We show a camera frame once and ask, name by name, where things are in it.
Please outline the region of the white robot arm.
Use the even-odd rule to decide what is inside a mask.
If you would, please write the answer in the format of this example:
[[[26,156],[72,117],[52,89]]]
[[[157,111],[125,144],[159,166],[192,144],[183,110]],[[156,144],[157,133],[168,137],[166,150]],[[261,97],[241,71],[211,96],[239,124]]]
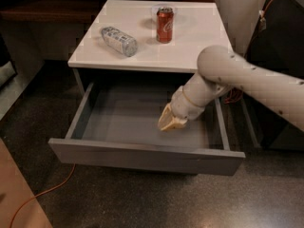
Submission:
[[[165,106],[158,122],[159,130],[185,127],[210,102],[233,88],[304,130],[304,80],[252,65],[222,46],[206,47],[199,54],[196,73]]]

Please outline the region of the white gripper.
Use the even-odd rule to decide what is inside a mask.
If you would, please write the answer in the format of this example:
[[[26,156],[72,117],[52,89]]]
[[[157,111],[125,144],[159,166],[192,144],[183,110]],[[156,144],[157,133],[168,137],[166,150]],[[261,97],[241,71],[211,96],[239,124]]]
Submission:
[[[158,121],[158,128],[161,131],[184,128],[187,124],[186,120],[195,120],[204,110],[204,107],[190,103],[186,99],[183,87],[180,86],[173,94],[171,103],[165,106]]]

